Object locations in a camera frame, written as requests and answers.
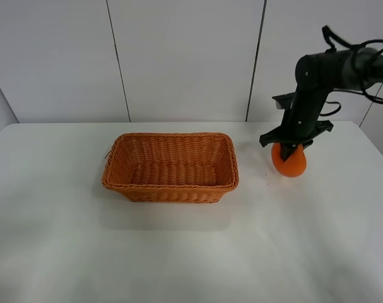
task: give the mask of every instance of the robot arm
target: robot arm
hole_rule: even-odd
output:
[[[331,131],[330,121],[318,121],[324,103],[331,92],[361,91],[371,101],[383,104],[383,99],[370,96],[365,91],[376,83],[383,83],[383,49],[376,51],[367,47],[383,40],[371,40],[360,45],[351,45],[335,35],[328,27],[323,34],[331,46],[325,53],[306,55],[300,58],[295,68],[297,89],[295,93],[273,97],[285,110],[281,125],[260,137],[264,147],[269,143],[281,145],[282,161],[297,150],[310,146],[313,139],[325,131]],[[330,38],[349,48],[337,51]]]

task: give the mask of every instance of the table surface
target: table surface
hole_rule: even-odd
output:
[[[274,171],[274,123],[15,124],[0,134],[0,302],[383,302],[383,157],[351,122]],[[212,205],[132,203],[100,179],[128,132],[228,134]]]

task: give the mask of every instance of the woven texture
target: woven texture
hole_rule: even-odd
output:
[[[102,183],[131,201],[213,203],[239,182],[231,139],[221,133],[118,137]]]

